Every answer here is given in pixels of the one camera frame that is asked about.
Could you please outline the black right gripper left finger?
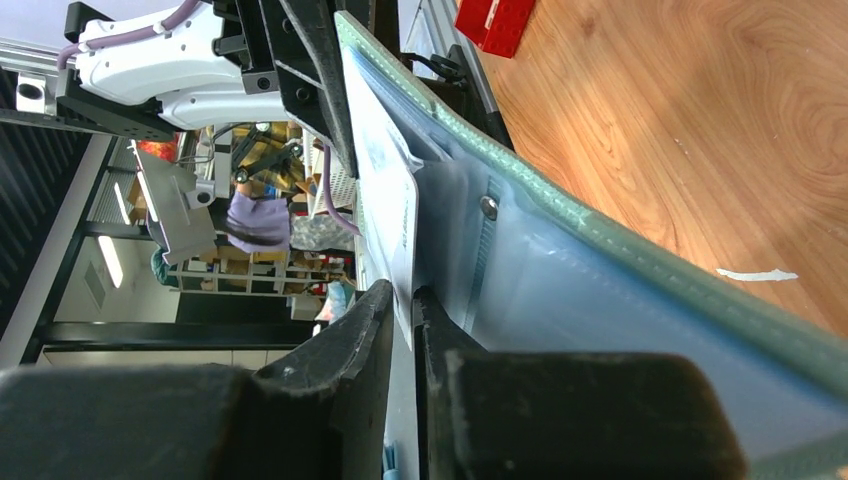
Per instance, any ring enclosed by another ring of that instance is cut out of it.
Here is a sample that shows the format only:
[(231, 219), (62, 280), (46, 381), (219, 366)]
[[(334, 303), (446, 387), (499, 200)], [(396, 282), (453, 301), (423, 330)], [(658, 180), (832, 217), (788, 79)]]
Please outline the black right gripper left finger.
[(394, 292), (257, 370), (21, 366), (1, 374), (5, 479), (378, 479)]

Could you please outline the white blue credit card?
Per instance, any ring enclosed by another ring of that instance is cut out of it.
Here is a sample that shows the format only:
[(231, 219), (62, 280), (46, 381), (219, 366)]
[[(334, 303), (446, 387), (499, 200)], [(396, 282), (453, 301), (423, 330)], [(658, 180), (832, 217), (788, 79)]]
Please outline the white blue credit card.
[(393, 285), (395, 316), (412, 346), (418, 190), (410, 166), (417, 160), (378, 97), (379, 71), (350, 47), (342, 50), (342, 63), (364, 214), (362, 233), (377, 273)]

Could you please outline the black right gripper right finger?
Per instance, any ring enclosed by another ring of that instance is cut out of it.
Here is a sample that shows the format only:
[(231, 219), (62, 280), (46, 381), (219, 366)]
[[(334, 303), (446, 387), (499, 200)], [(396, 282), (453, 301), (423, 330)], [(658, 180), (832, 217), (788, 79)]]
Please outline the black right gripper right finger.
[(427, 287), (413, 296), (424, 479), (741, 479), (706, 376), (656, 353), (485, 349)]

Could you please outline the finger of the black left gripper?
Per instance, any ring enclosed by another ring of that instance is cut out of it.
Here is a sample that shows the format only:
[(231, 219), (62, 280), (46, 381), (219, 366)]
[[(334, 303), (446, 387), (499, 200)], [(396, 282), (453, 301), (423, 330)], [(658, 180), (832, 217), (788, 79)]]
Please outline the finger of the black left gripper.
[(259, 3), (284, 109), (331, 147), (350, 177), (357, 157), (341, 51), (327, 1)]

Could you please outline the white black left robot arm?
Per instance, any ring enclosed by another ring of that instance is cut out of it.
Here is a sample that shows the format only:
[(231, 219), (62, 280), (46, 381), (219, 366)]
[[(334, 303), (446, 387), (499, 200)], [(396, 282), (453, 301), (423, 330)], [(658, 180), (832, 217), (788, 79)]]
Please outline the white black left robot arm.
[(358, 173), (329, 1), (185, 1), (115, 21), (67, 9), (59, 104), (134, 139), (293, 120)]

